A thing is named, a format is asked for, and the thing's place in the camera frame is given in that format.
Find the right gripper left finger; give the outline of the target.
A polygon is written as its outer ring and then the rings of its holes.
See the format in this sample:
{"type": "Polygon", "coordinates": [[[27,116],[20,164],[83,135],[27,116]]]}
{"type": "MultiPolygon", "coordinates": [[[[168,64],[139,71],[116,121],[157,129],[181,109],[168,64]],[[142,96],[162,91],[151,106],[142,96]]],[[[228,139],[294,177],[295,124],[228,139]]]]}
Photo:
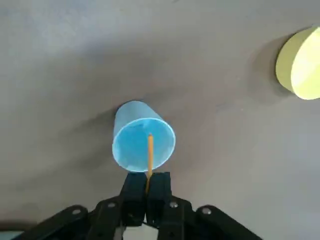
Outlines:
{"type": "Polygon", "coordinates": [[[122,240],[127,227],[145,217],[144,173],[128,173],[120,194],[100,201],[94,210],[72,205],[15,237],[17,240],[122,240]]]}

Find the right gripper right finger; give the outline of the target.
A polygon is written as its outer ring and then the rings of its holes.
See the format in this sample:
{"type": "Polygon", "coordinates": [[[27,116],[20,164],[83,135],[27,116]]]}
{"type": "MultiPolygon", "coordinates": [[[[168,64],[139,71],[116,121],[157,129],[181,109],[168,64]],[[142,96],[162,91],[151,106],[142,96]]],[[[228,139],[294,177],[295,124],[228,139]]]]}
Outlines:
{"type": "Polygon", "coordinates": [[[154,173],[146,197],[146,220],[158,229],[158,240],[260,240],[261,237],[213,205],[193,210],[176,197],[169,172],[154,173]]]}

